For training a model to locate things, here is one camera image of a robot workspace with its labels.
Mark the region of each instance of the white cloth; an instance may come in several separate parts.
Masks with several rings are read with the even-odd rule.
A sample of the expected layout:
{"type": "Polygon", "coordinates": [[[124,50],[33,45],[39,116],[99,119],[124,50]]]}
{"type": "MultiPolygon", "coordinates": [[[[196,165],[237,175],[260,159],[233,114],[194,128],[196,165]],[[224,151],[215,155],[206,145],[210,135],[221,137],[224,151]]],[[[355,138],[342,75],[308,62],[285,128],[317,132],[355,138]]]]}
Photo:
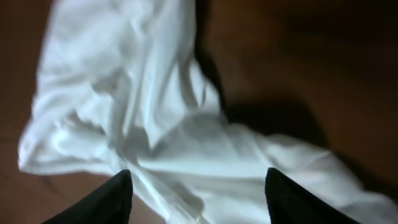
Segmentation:
{"type": "Polygon", "coordinates": [[[276,167],[361,223],[398,223],[329,151],[226,124],[193,58],[194,0],[64,0],[53,7],[19,167],[39,174],[130,169],[168,223],[270,223],[276,167]]]}

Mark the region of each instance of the crumpled white sheet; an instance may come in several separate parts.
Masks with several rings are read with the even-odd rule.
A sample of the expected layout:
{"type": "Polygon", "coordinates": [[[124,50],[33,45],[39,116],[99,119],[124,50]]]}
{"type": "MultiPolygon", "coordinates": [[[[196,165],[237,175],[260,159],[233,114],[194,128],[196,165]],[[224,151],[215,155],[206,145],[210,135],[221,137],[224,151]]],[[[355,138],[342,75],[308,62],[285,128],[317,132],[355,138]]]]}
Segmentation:
{"type": "Polygon", "coordinates": [[[361,223],[398,223],[332,153],[228,125],[193,58],[194,0],[64,0],[53,7],[19,167],[47,175],[130,169],[168,223],[270,223],[276,167],[361,223]]]}

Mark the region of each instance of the brown wooden surface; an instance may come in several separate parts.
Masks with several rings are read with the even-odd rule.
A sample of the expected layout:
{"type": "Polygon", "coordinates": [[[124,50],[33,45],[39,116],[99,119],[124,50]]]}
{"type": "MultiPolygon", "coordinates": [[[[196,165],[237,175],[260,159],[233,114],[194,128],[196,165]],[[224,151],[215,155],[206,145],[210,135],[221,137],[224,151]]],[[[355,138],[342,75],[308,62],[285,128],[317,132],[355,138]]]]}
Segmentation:
{"type": "MultiPolygon", "coordinates": [[[[307,35],[309,27],[325,27],[309,22],[309,15],[333,14],[347,1],[335,1],[335,7],[318,14],[314,2],[208,2],[200,42],[217,65],[227,107],[244,105],[236,106],[239,109],[232,117],[261,123],[268,133],[292,133],[330,145],[394,188],[398,186],[398,48],[391,28],[398,27],[395,17],[388,18],[382,26],[385,30],[374,28],[369,21],[364,27],[371,27],[371,32],[358,28],[361,35],[372,39],[355,36],[349,32],[357,22],[353,18],[363,19],[363,11],[370,10],[370,1],[363,1],[368,5],[354,7],[363,11],[348,11],[340,21],[327,23],[331,33],[341,32],[341,36],[331,37],[324,30],[307,35]],[[294,29],[294,21],[306,25],[294,29]],[[351,27],[341,28],[345,21],[352,21],[351,27]],[[352,45],[349,40],[355,38],[362,44],[352,45]],[[296,110],[300,107],[308,114],[296,110]],[[242,110],[249,115],[243,116],[242,110]]],[[[30,115],[49,5],[50,1],[0,2],[0,223],[40,223],[107,179],[89,174],[40,177],[18,171],[17,142],[30,115]]],[[[385,19],[377,13],[370,15],[373,21],[385,19]]],[[[134,201],[136,223],[156,219],[140,201],[134,201]]]]}

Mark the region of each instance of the white fabric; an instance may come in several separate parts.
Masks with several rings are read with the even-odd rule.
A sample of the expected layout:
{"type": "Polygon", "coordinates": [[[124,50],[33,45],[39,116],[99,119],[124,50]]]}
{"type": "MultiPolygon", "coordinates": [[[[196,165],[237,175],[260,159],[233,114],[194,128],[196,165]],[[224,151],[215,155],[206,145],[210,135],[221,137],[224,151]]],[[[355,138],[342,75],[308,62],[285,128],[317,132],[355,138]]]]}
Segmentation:
{"type": "Polygon", "coordinates": [[[361,223],[398,223],[329,151],[227,125],[193,58],[194,0],[64,0],[53,7],[19,167],[39,175],[130,169],[168,223],[270,223],[276,167],[361,223]]]}

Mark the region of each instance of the white garment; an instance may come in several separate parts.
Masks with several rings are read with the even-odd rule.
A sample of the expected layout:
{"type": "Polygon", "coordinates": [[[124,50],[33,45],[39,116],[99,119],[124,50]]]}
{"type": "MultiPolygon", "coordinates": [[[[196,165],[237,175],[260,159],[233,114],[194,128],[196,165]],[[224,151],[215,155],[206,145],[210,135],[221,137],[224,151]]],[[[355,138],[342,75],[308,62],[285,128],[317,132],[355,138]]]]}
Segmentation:
{"type": "Polygon", "coordinates": [[[276,167],[361,223],[398,223],[329,151],[226,124],[193,58],[194,0],[64,0],[53,7],[19,167],[32,174],[130,169],[168,223],[270,223],[276,167]]]}

